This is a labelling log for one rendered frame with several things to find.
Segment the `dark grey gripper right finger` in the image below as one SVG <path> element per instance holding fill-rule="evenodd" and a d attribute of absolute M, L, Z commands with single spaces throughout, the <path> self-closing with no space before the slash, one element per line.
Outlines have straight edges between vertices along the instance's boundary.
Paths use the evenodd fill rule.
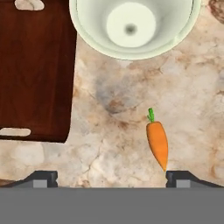
<path fill-rule="evenodd" d="M 167 171 L 165 177 L 167 179 L 165 186 L 170 188 L 221 188 L 221 185 L 216 185 L 215 183 L 199 179 L 189 171 Z"/>

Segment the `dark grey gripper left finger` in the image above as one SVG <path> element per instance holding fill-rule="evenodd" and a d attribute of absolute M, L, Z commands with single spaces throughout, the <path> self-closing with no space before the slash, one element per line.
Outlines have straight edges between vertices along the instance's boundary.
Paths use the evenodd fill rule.
<path fill-rule="evenodd" d="M 12 182 L 6 187 L 51 188 L 57 187 L 57 171 L 34 171 L 27 178 Z"/>

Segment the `dark brown wooden tray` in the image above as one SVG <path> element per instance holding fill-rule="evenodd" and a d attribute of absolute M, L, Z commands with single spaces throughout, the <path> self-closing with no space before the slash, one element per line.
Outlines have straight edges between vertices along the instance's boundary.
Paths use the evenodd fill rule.
<path fill-rule="evenodd" d="M 70 130 L 77 33 L 68 0 L 18 10 L 0 0 L 0 129 L 24 141 L 63 143 Z"/>

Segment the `pale green bowl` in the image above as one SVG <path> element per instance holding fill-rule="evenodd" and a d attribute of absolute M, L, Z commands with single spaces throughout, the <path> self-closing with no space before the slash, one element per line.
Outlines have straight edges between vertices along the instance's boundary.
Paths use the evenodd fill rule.
<path fill-rule="evenodd" d="M 69 0 L 74 28 L 99 53 L 145 60 L 183 41 L 200 14 L 201 0 Z"/>

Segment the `orange carrot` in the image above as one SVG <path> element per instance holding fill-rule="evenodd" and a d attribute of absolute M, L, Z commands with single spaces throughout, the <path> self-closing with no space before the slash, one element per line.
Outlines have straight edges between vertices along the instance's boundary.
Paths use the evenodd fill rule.
<path fill-rule="evenodd" d="M 165 129 L 161 122 L 155 120 L 154 111 L 148 109 L 149 123 L 146 126 L 146 135 L 152 154 L 161 166 L 166 171 L 168 161 L 168 140 L 165 134 Z"/>

